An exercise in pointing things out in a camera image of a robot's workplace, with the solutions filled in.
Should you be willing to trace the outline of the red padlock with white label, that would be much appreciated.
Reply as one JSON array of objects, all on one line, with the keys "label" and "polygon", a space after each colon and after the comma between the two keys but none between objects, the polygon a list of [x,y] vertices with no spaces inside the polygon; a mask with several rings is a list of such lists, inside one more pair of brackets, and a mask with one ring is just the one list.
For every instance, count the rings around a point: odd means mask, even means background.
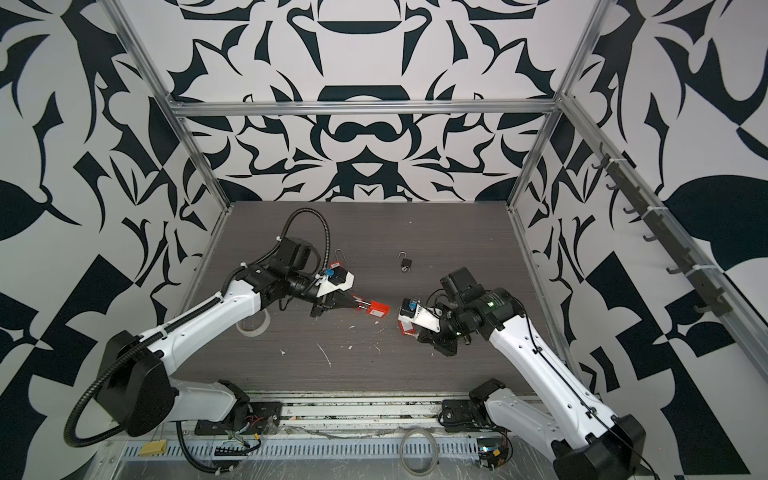
[{"label": "red padlock with white label", "polygon": [[357,310],[367,315],[376,318],[384,318],[390,311],[390,307],[386,304],[365,300],[357,296],[355,296],[354,299],[357,303]]}]

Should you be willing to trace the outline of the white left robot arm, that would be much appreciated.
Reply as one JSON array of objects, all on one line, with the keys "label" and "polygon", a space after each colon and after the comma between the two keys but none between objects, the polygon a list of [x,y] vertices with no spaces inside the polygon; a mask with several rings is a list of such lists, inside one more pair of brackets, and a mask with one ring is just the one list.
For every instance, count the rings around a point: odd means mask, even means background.
[{"label": "white left robot arm", "polygon": [[207,300],[139,335],[116,334],[97,378],[65,422],[64,442],[84,448],[121,432],[140,436],[166,421],[235,418],[248,399],[232,383],[179,381],[174,373],[227,329],[273,304],[307,302],[313,318],[334,309],[359,309],[354,276],[331,264],[330,250],[326,218],[316,209],[299,208],[276,244],[259,259],[240,264]]}]

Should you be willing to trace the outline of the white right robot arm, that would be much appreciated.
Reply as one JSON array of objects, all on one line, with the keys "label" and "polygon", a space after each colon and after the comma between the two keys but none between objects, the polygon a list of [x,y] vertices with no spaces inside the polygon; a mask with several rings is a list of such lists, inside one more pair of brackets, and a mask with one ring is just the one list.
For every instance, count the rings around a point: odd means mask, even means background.
[{"label": "white right robot arm", "polygon": [[522,375],[545,410],[488,380],[470,394],[484,428],[511,432],[551,461],[560,479],[629,479],[650,465],[646,432],[632,415],[619,416],[592,394],[533,326],[522,303],[503,288],[487,289],[462,267],[443,277],[445,301],[429,308],[403,300],[398,319],[420,343],[446,357],[474,334],[489,342]]}]

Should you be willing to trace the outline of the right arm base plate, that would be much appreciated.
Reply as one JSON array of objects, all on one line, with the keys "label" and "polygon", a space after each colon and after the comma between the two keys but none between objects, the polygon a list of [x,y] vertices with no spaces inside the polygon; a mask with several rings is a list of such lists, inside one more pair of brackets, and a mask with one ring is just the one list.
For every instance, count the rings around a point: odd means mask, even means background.
[{"label": "right arm base plate", "polygon": [[510,433],[509,429],[490,419],[482,402],[471,399],[443,400],[436,419],[448,433],[479,431]]}]

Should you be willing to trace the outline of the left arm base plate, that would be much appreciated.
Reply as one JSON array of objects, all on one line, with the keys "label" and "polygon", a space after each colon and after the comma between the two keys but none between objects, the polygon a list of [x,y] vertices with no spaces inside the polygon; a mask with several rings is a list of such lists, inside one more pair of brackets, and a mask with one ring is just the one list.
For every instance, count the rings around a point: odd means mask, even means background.
[{"label": "left arm base plate", "polygon": [[218,436],[229,433],[239,435],[263,434],[280,425],[283,403],[279,401],[250,402],[236,404],[224,420],[197,422],[194,434],[197,436]]}]

